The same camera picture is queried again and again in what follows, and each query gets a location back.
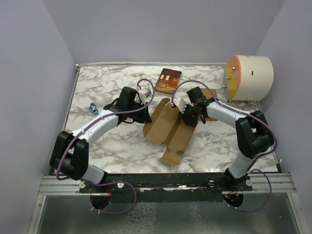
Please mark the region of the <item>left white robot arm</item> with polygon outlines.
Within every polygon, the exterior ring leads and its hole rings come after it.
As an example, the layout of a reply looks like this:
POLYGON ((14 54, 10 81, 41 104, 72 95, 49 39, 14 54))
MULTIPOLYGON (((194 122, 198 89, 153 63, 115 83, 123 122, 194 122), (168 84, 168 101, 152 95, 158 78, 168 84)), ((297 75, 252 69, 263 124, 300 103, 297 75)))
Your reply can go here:
POLYGON ((128 118, 141 124, 151 123, 147 98, 152 98, 150 89, 123 87, 118 98, 104 106, 103 110, 88 124, 69 133, 58 134, 50 167, 57 175, 63 174, 73 180, 91 183, 96 192, 106 190, 106 172, 89 163, 89 148, 107 131, 117 127, 128 118))

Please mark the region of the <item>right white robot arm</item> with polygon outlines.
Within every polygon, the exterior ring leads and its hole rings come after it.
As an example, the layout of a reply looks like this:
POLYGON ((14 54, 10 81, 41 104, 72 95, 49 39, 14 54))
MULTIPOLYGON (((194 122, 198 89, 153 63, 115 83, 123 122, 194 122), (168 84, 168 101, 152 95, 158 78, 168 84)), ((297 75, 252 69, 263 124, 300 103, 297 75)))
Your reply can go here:
POLYGON ((264 114, 261 111, 241 111, 215 97, 208 99, 199 87, 189 90, 187 95, 190 104, 182 98, 172 98, 173 105, 179 109, 178 116, 186 125, 195 126, 198 119, 205 123, 205 118, 209 117, 220 120, 236 130, 239 152, 224 173, 225 187, 230 191, 236 190, 256 159, 275 143, 264 114))

